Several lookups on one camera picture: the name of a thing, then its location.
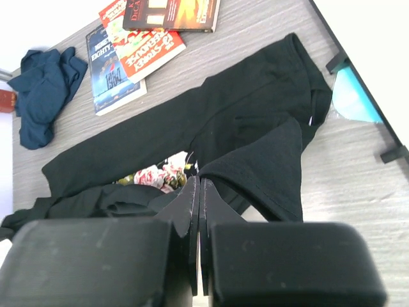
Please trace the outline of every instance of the dark blue cloth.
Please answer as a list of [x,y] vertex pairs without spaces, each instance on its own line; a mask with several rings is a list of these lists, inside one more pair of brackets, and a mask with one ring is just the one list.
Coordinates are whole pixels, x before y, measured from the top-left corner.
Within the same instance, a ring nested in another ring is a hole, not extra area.
[[75,57],[75,48],[30,50],[21,60],[21,74],[8,81],[17,91],[15,104],[21,116],[20,143],[28,149],[46,146],[54,137],[54,120],[71,101],[88,64]]

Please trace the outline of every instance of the black pants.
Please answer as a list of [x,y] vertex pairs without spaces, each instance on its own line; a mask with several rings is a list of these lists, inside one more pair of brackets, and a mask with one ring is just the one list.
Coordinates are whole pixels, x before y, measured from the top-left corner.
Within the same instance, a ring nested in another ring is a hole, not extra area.
[[[2,226],[17,230],[33,219],[100,216],[107,210],[149,215],[174,194],[110,183],[182,150],[194,152],[199,175],[211,178],[239,213],[263,201],[273,204],[264,212],[269,219],[302,220],[299,155],[325,120],[330,100],[320,71],[297,36],[288,35],[201,87],[58,155],[43,168],[51,198],[37,199],[33,209],[16,212]],[[287,132],[294,129],[301,131],[299,153],[290,150],[297,134]]]

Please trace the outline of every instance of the teal object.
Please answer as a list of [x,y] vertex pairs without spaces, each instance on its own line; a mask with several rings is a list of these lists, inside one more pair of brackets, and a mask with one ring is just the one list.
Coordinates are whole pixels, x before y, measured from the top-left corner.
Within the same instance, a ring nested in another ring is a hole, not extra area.
[[337,73],[332,91],[332,103],[337,112],[349,120],[382,122],[380,115],[350,67]]

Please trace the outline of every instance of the book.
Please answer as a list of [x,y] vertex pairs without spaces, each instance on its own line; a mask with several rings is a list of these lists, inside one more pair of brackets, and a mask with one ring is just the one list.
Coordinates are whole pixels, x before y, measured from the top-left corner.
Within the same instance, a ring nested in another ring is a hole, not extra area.
[[214,32],[219,6],[220,0],[128,0],[123,28]]
[[0,112],[11,113],[14,111],[16,94],[12,91],[0,90]]
[[86,36],[96,115],[104,115],[146,94],[145,80],[131,82],[103,25]]
[[122,28],[127,0],[115,0],[100,19],[127,77],[136,83],[173,59],[185,48],[174,31],[126,31]]

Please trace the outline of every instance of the wooden floor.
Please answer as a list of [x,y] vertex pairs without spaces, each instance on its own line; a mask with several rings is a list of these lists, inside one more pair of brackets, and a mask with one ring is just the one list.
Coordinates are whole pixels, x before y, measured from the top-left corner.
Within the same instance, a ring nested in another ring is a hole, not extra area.
[[[97,21],[90,24],[57,48],[76,46],[77,55],[86,59],[85,35],[97,25]],[[325,64],[337,50],[307,0],[222,0],[216,32],[184,33],[187,49],[147,78],[148,94],[142,99],[103,117],[95,116],[86,74],[74,100],[56,122],[54,141],[35,151],[19,145],[20,119],[15,118],[14,209],[29,208],[35,198],[49,195],[41,168],[58,153],[200,86],[205,77],[290,32],[299,35],[332,86],[334,77],[327,74]],[[341,221],[356,227],[382,275],[389,306],[409,306],[409,166],[404,162],[384,165],[378,158],[392,146],[392,138],[383,125],[345,120],[332,109],[302,156],[302,201],[306,221]],[[245,217],[259,219],[253,210],[246,212]],[[197,297],[194,304],[207,306],[206,298]]]

